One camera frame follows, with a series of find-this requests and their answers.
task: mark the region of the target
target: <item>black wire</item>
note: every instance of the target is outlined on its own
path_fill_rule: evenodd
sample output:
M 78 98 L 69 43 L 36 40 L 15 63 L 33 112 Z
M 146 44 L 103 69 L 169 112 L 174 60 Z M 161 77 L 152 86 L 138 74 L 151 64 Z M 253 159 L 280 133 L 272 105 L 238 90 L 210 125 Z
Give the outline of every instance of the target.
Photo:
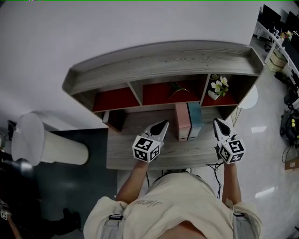
M 150 180 L 149 180 L 148 172 L 146 172 L 146 178 L 148 180 L 148 188 L 150 188 Z
M 209 166 L 211 169 L 214 170 L 214 173 L 215 173 L 215 177 L 216 177 L 216 180 L 217 180 L 217 183 L 219 185 L 219 189 L 218 189 L 218 193 L 217 193 L 217 198 L 220 199 L 220 191 L 221 191 L 221 186 L 222 184 L 219 182 L 218 180 L 218 177 L 217 177 L 217 173 L 216 171 L 218 170 L 218 168 L 220 167 L 220 165 L 224 164 L 224 162 L 221 162 L 221 163 L 216 163 L 216 164 L 206 164 L 207 166 Z
M 30 234 L 30 237 L 34 238 L 33 235 L 31 234 L 31 232 L 28 229 L 26 229 L 25 227 L 19 226 L 19 225 L 15 224 L 13 221 L 11 221 L 11 223 L 16 227 L 26 230 Z
M 285 154 L 285 151 L 286 151 L 287 148 L 289 148 L 289 150 L 286 152 L 285 160 L 284 160 L 284 154 Z M 286 158 L 287 158 L 287 156 L 288 156 L 288 153 L 289 153 L 290 149 L 291 149 L 291 145 L 287 146 L 287 147 L 285 148 L 284 152 L 282 153 L 281 161 L 282 161 L 283 163 L 285 163 Z

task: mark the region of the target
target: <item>marker cube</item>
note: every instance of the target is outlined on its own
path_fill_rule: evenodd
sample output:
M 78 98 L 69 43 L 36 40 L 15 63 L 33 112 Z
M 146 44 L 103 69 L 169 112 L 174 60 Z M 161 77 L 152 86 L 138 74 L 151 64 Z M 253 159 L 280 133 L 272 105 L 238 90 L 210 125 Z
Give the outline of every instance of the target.
M 227 164 L 240 161 L 246 152 L 243 140 L 241 139 L 229 142 L 225 141 L 219 146 L 220 150 L 218 154 Z
M 161 142 L 137 136 L 133 149 L 133 157 L 145 162 L 151 162 L 160 154 Z

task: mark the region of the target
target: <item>white wall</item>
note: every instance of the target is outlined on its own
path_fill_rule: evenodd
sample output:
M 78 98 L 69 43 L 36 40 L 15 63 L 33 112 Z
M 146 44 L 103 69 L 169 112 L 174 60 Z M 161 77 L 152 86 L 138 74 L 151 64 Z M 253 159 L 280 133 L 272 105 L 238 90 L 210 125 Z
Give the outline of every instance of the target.
M 47 111 L 71 128 L 104 127 L 62 91 L 72 65 L 153 42 L 249 44 L 259 6 L 234 1 L 6 2 L 0 8 L 0 126 L 30 111 Z

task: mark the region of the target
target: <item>gray floor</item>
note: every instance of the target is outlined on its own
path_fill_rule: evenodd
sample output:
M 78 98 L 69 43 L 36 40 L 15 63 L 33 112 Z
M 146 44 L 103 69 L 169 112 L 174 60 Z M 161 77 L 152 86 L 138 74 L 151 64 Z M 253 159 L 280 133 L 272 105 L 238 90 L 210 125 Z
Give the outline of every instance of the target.
M 56 134 L 87 145 L 89 160 L 84 165 L 43 163 L 34 167 L 41 194 L 42 216 L 49 220 L 63 217 L 63 208 L 77 211 L 81 227 L 102 197 L 114 198 L 117 186 L 117 171 L 106 169 L 107 129 L 60 131 Z M 83 233 L 74 231 L 59 239 L 83 239 Z
M 251 46 L 264 60 L 264 42 L 253 38 Z M 263 221 L 265 239 L 285 239 L 299 226 L 299 172 L 285 171 L 281 161 L 286 143 L 279 135 L 280 120 L 286 105 L 283 97 L 286 87 L 274 78 L 267 66 L 256 84 L 257 104 L 248 110 L 242 110 L 235 129 L 243 138 L 247 149 L 245 158 L 237 164 L 238 177 L 245 202 L 254 203 Z M 294 157 L 291 150 L 288 158 Z M 200 175 L 215 192 L 218 184 L 209 167 L 192 169 Z M 223 182 L 223 166 L 217 171 Z M 118 189 L 129 175 L 128 171 L 118 172 Z M 150 171 L 152 183 L 161 171 Z M 141 195 L 147 190 L 144 182 Z

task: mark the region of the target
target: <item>white flower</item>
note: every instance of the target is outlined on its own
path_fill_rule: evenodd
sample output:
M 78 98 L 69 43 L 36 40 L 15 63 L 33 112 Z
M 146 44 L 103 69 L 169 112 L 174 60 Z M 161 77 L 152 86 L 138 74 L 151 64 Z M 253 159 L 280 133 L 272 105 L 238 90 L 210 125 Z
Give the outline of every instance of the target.
M 221 82 L 219 80 L 216 81 L 216 83 L 212 82 L 211 87 L 215 89 L 215 92 L 220 91 L 220 86 L 222 86 Z
M 216 84 L 222 85 L 222 83 L 219 80 L 216 81 Z
M 220 81 L 222 84 L 226 85 L 228 87 L 228 80 L 225 77 L 220 77 Z

